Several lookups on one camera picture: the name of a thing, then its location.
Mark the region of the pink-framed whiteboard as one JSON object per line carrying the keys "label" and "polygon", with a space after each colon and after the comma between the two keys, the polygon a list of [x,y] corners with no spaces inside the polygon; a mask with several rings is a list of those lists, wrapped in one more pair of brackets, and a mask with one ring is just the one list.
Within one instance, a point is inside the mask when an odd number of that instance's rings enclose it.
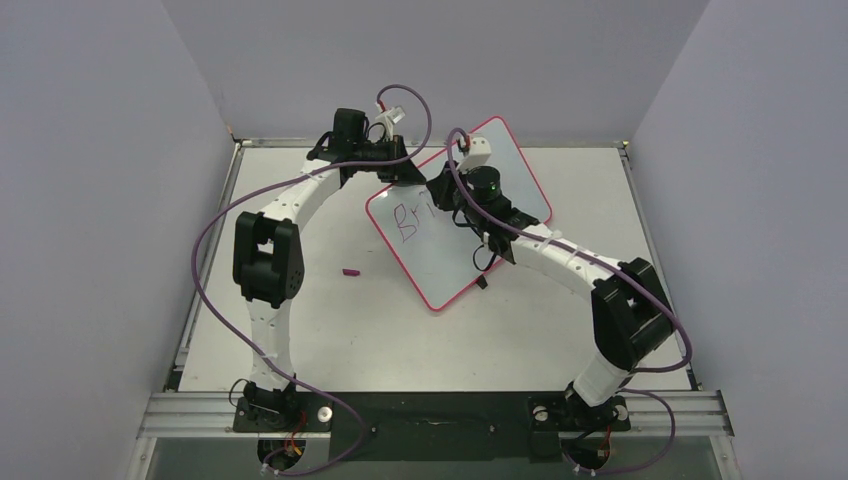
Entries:
{"label": "pink-framed whiteboard", "polygon": [[[494,116],[471,130],[491,145],[487,163],[499,170],[505,196],[547,222],[552,208],[506,121]],[[457,227],[423,185],[385,187],[367,199],[366,213],[426,306],[440,311],[474,286],[493,254]]]}

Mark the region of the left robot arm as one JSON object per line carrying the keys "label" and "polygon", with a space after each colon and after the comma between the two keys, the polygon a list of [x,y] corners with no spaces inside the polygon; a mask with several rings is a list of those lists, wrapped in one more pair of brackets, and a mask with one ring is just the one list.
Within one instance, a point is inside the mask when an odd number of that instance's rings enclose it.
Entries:
{"label": "left robot arm", "polygon": [[384,183],[422,185],[423,174],[408,159],[395,133],[402,107],[383,108],[373,121],[360,110],[340,108],[333,128],[307,153],[304,181],[284,188],[256,213],[235,223],[233,279],[246,301],[254,353],[243,390],[247,417],[285,430],[301,420],[292,382],[291,302],[305,277],[301,230],[318,208],[358,172],[373,172]]}

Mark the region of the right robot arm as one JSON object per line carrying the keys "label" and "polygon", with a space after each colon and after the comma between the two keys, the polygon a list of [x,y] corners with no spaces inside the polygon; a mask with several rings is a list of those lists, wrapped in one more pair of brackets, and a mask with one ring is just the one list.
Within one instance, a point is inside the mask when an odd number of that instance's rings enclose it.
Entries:
{"label": "right robot arm", "polygon": [[500,180],[494,167],[454,173],[445,166],[426,188],[435,207],[493,255],[547,276],[590,304],[595,353],[566,387],[563,402],[566,418],[588,427],[641,362],[674,335],[668,301],[649,261],[619,261],[566,241],[515,207]]}

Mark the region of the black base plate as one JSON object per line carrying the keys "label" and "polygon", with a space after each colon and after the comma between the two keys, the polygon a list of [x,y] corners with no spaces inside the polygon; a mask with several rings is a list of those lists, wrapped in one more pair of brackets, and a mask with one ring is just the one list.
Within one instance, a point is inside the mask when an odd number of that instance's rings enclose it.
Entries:
{"label": "black base plate", "polygon": [[240,398],[232,430],[259,437],[258,455],[296,460],[554,461],[595,434],[627,432],[621,396],[585,407],[561,392],[298,392],[291,407]]}

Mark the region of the aluminium front rail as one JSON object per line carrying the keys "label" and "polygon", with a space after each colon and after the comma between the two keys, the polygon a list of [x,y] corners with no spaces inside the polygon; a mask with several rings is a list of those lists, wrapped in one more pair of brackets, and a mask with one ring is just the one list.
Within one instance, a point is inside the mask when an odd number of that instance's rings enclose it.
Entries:
{"label": "aluminium front rail", "polygon": [[[409,427],[481,426],[485,433],[496,433],[515,418],[521,426],[537,423],[528,407],[527,396],[519,392],[505,392],[502,398],[518,404],[504,415],[494,412],[497,392],[467,396],[468,405],[460,413],[449,413],[438,407],[434,413],[425,413],[410,400],[391,394],[383,398],[389,402],[374,413],[363,407],[357,411],[366,420],[368,429],[376,433],[394,424]],[[676,426],[678,436],[713,437],[733,436],[733,428],[723,398],[719,392],[661,391],[655,397],[637,393],[622,395],[628,415],[624,432],[661,436]],[[140,438],[257,438],[282,439],[328,438],[331,430],[350,418],[349,412],[319,399],[315,406],[306,409],[307,422],[291,430],[270,427],[258,420],[250,420],[238,413],[227,394],[222,392],[162,393],[151,396],[143,415],[138,436]]]}

